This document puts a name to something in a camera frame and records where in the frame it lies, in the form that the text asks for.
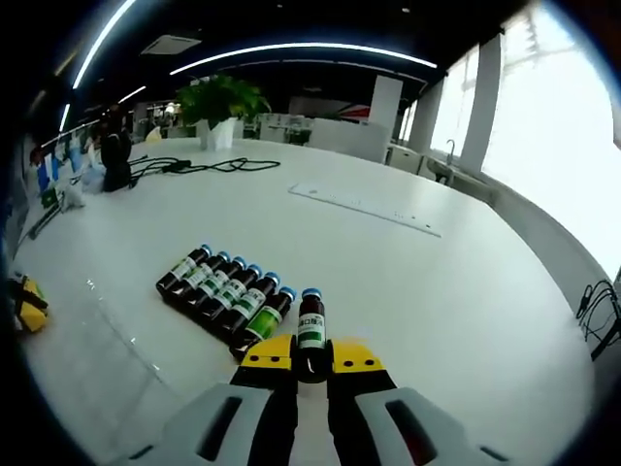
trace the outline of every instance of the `black ceiling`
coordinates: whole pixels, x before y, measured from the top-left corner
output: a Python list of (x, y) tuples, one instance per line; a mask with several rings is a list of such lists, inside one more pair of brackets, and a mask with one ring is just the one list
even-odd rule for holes
[[(81, 27), (74, 24), (73, 29), (67, 28), (73, 31), (69, 45), (56, 56), (55, 64), (64, 62), (66, 66), (44, 83), (48, 94), (39, 102), (37, 112), (42, 138), (57, 131), (64, 103), (72, 104), (65, 126), (71, 128), (142, 85), (147, 89), (139, 94), (140, 100), (136, 96), (127, 101), (128, 106), (171, 98), (192, 76), (206, 76), (221, 68), (260, 85), (277, 102), (287, 93), (318, 87), (322, 97), (362, 104), (370, 102), (378, 72), (396, 72), (405, 83), (404, 108), (424, 91), (425, 82), (435, 83), (476, 43), (497, 34), (500, 24), (519, 11), (524, 1), (136, 0), (96, 54), (80, 87), (73, 90), (73, 80), (90, 45), (123, 0), (83, 3), (89, 8), (80, 10)], [(202, 42), (177, 55), (141, 55), (163, 34)], [(349, 50), (271, 50), (218, 60), (169, 76), (180, 66), (218, 53), (289, 42), (333, 42), (393, 50), (437, 63), (438, 69)], [(324, 63), (275, 63), (292, 59)], [(257, 61), (271, 63), (247, 65)], [(365, 68), (325, 61), (356, 63)]]

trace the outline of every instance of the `black cable bundle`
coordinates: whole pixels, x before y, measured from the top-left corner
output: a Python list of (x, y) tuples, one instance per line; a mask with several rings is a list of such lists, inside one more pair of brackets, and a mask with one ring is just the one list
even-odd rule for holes
[[(612, 303), (613, 311), (607, 317), (603, 325), (596, 329), (592, 329), (591, 318), (593, 317), (593, 314), (597, 310), (598, 306), (600, 306), (600, 304), (607, 298), (609, 298)], [(619, 305), (619, 298), (614, 291), (612, 284), (608, 280), (600, 280), (595, 284), (595, 286), (588, 284), (586, 288), (584, 288), (584, 293), (580, 299), (580, 306), (575, 314), (575, 317), (578, 319), (580, 328), (584, 331), (584, 340), (588, 340), (589, 336), (593, 335), (600, 342), (598, 347), (592, 353), (593, 359), (595, 359), (605, 348), (614, 345), (621, 340), (621, 306)], [(608, 330), (606, 335), (601, 338), (597, 332), (604, 330), (612, 318), (615, 318), (616, 321), (612, 324), (612, 327)]]
[(280, 162), (275, 160), (249, 160), (245, 157), (224, 160), (214, 163), (213, 165), (192, 165), (190, 160), (180, 160), (175, 157), (156, 157), (148, 158), (145, 155), (139, 159), (129, 162), (130, 166), (136, 167), (146, 163), (147, 165), (135, 172), (132, 172), (131, 187), (134, 187), (138, 180), (146, 175), (154, 173), (174, 173), (176, 175), (185, 175), (188, 173), (203, 172), (206, 170), (215, 170), (216, 172), (260, 172), (261, 170), (269, 170), (276, 168)]

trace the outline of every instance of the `bright window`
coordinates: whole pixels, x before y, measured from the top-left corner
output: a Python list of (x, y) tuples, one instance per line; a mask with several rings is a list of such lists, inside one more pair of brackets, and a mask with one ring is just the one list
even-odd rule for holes
[(414, 101), (404, 113), (404, 119), (401, 121), (401, 130), (399, 131), (399, 141), (409, 141), (409, 133), (411, 133), (411, 126), (414, 123), (414, 114), (416, 113), (416, 104), (418, 101)]
[(543, 8), (506, 30), (483, 172), (553, 216), (613, 278), (621, 263), (621, 151), (610, 96)]
[(431, 149), (449, 151), (448, 140), (455, 141), (455, 155), (464, 148), (470, 114), (473, 111), (474, 86), (478, 68), (478, 46), (466, 53), (449, 70), (444, 79), (438, 119)]

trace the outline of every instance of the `faucet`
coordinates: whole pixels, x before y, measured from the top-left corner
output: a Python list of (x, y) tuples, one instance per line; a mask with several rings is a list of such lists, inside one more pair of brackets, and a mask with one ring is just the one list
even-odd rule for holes
[(450, 154), (446, 158), (446, 165), (452, 165), (452, 163), (453, 163), (453, 152), (455, 152), (455, 140), (449, 139), (448, 141), (446, 141), (446, 143), (447, 144), (448, 143), (453, 143), (453, 147), (450, 150)]

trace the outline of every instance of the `white table surface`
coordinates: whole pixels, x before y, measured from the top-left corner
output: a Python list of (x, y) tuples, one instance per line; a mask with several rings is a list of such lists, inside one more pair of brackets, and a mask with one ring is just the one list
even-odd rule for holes
[[(589, 354), (559, 288), (487, 205), (328, 151), (235, 140), (231, 150), (206, 153), (197, 141), (142, 143), (132, 156), (282, 165), (155, 175), (132, 190), (87, 196), (84, 209), (24, 242), (21, 266), (43, 290), (71, 295), (73, 283), (95, 283), (111, 318), (189, 400), (228, 381), (235, 364), (226, 347), (163, 304), (154, 284), (207, 242), (278, 272), (299, 291), (320, 288), (329, 337), (364, 339), (397, 385), (459, 419), (474, 443), (518, 464), (546, 464), (566, 446), (591, 410)], [(295, 183), (410, 211), (442, 237), (287, 193)], [(296, 317), (297, 306), (280, 331), (295, 332)]]

